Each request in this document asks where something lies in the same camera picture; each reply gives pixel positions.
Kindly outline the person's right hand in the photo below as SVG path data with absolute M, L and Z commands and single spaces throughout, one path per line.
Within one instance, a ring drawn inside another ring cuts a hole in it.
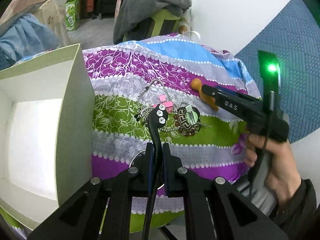
M 288 141 L 277 142 L 264 136 L 249 134 L 246 140 L 245 163 L 253 167 L 257 161 L 257 149 L 272 153 L 271 167 L 265 179 L 266 185 L 274 191 L 279 208 L 283 209 L 294 197 L 301 185 L 301 177 Z

